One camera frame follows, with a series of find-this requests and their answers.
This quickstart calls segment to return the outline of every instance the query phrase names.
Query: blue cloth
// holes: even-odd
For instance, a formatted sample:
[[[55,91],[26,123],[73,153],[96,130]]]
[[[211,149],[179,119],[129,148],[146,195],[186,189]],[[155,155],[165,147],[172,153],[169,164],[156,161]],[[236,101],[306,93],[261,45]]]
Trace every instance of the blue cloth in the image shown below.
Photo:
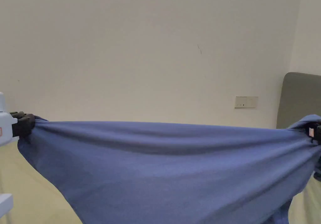
[[[258,129],[37,119],[18,149],[85,224],[284,224],[321,156],[303,129],[317,121]]]

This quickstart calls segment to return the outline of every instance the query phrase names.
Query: white wall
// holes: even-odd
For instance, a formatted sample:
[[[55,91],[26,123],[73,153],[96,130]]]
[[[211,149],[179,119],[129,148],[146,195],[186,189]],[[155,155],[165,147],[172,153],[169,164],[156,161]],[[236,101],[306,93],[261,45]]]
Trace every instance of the white wall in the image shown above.
[[[0,0],[0,90],[11,111],[49,120],[274,128],[298,8],[299,0]],[[259,96],[259,107],[233,109],[238,95]],[[15,154],[12,167],[11,152],[5,191],[16,194],[15,223],[27,223],[23,212],[38,207],[19,185],[39,198],[42,190],[14,171],[26,163]],[[28,220],[49,223],[54,211]]]
[[[301,0],[291,71],[321,75],[321,0]]]

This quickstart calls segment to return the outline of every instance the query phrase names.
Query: headboard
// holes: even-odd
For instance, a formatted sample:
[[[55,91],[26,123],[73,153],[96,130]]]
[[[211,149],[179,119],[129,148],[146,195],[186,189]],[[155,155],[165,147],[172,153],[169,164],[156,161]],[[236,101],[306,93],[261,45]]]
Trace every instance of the headboard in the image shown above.
[[[302,73],[285,75],[279,105],[277,128],[287,128],[302,117],[321,116],[321,76]]]

